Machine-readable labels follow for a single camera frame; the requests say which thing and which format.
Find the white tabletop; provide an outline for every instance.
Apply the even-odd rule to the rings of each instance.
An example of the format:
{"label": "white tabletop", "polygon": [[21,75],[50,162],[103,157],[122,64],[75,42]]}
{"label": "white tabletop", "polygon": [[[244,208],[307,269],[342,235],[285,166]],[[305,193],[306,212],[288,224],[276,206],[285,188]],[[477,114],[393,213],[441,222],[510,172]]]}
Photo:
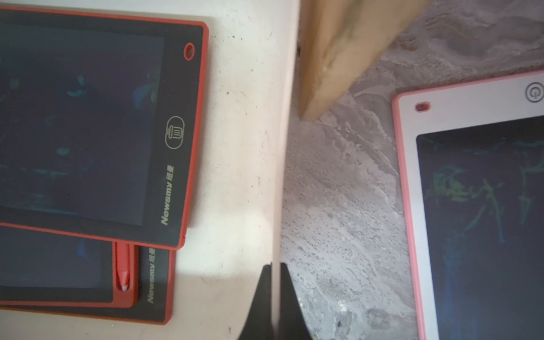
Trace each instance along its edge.
{"label": "white tabletop", "polygon": [[210,39],[198,176],[186,244],[177,253],[170,322],[0,311],[0,338],[238,338],[280,222],[278,169],[285,158],[298,0],[16,3],[201,20]]}

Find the trash can icon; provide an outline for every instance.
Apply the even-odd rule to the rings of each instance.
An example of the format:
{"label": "trash can icon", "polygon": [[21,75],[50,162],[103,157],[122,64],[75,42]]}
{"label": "trash can icon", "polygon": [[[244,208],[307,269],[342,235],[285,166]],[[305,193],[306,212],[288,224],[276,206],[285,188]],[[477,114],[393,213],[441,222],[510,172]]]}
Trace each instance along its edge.
{"label": "trash can icon", "polygon": [[168,138],[181,139],[183,138],[183,128],[170,125],[168,127]]}
{"label": "trash can icon", "polygon": [[183,144],[183,132],[185,130],[185,122],[179,116],[171,117],[166,122],[166,134],[164,142],[170,149],[177,149]]}

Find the black object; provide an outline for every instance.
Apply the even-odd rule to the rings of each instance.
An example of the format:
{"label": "black object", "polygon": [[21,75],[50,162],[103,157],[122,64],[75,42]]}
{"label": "black object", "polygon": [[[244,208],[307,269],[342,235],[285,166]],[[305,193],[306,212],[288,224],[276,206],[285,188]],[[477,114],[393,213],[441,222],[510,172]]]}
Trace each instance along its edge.
{"label": "black object", "polygon": [[0,31],[0,224],[179,249],[206,25],[0,5]]}
{"label": "black object", "polygon": [[272,266],[263,267],[248,318],[238,340],[312,340],[300,310],[289,269],[281,264],[280,325],[274,336],[270,323]]}

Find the newsmy logo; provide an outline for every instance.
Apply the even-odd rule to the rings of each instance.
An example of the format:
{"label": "newsmy logo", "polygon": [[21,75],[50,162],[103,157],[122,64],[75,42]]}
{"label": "newsmy logo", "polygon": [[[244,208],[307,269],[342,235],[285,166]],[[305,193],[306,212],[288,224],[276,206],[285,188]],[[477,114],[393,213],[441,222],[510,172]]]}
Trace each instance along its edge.
{"label": "newsmy logo", "polygon": [[160,217],[160,222],[168,226],[168,216],[170,215],[170,200],[172,196],[172,180],[174,179],[174,167],[168,165],[166,167],[166,195],[164,196],[164,211]]}
{"label": "newsmy logo", "polygon": [[147,302],[154,303],[155,300],[155,249],[149,248],[149,292]]}

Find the stylus pen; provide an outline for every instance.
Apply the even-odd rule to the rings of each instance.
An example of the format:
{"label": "stylus pen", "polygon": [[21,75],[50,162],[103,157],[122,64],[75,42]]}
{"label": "stylus pen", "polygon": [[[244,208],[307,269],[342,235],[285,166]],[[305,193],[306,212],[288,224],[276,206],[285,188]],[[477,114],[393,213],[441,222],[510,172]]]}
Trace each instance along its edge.
{"label": "stylus pen", "polygon": [[128,243],[115,243],[115,261],[117,265],[117,278],[119,280],[119,286],[123,292],[126,292],[128,289],[128,280],[129,280],[129,263],[128,263],[128,253],[129,245]]}

